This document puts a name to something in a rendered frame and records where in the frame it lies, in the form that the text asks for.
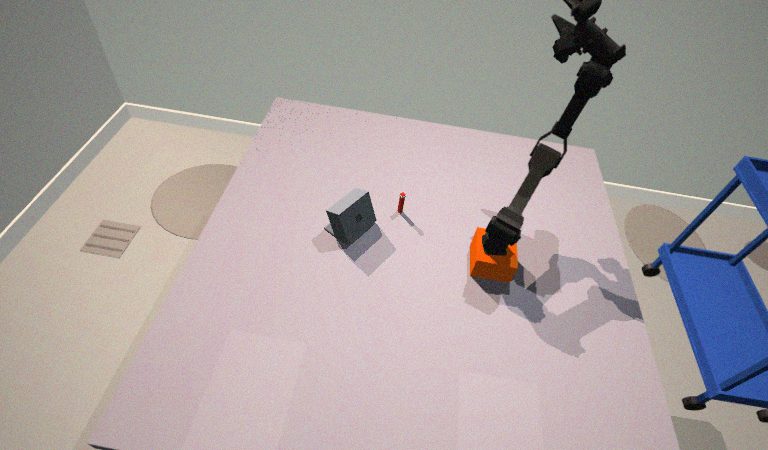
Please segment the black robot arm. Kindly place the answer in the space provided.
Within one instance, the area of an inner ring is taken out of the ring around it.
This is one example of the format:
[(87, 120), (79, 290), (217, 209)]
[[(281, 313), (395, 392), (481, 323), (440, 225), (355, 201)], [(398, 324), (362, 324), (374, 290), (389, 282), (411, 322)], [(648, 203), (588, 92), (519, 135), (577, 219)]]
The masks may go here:
[[(567, 62), (569, 55), (583, 54), (585, 41), (581, 32), (577, 29), (572, 36), (559, 38), (553, 46), (554, 58), (561, 64)], [(626, 46), (619, 47), (609, 36), (600, 40), (590, 51), (590, 61), (584, 62), (580, 68), (578, 79), (574, 85), (575, 94), (565, 108), (560, 119), (552, 129), (539, 137), (536, 146), (530, 154), (528, 163), (529, 173), (508, 207), (503, 207), (493, 216), (489, 222), (485, 235), (482, 235), (484, 253), (488, 255), (506, 256), (508, 246), (513, 246), (521, 239), (520, 228), (523, 225), (522, 213), (534, 194), (540, 181), (557, 168), (567, 151), (567, 137), (573, 128), (572, 125), (581, 114), (589, 99), (597, 96), (601, 87), (608, 86), (613, 77), (610, 68), (618, 60), (626, 55)], [(563, 140), (563, 153), (552, 149), (542, 143), (541, 139), (554, 134)], [(538, 145), (539, 144), (539, 145)], [(561, 157), (560, 157), (561, 156)], [(487, 253), (486, 253), (487, 252)]]

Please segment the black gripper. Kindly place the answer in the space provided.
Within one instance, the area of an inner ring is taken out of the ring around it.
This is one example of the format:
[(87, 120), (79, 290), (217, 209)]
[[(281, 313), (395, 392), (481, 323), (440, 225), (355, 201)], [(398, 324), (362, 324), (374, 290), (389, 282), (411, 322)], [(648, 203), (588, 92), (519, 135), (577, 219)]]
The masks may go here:
[[(606, 34), (608, 30), (604, 28), (601, 30), (596, 24), (596, 19), (592, 17), (597, 13), (599, 7), (602, 4), (602, 0), (563, 0), (565, 4), (570, 8), (571, 14), (574, 20), (577, 22), (574, 25), (572, 22), (565, 18), (553, 14), (552, 19), (558, 29), (560, 38), (565, 38), (574, 35), (573, 33), (578, 29), (585, 41), (585, 49), (583, 53), (590, 53), (592, 48), (602, 39), (608, 37)], [(574, 35), (575, 36), (575, 35)], [(576, 37), (576, 36), (575, 36)]]

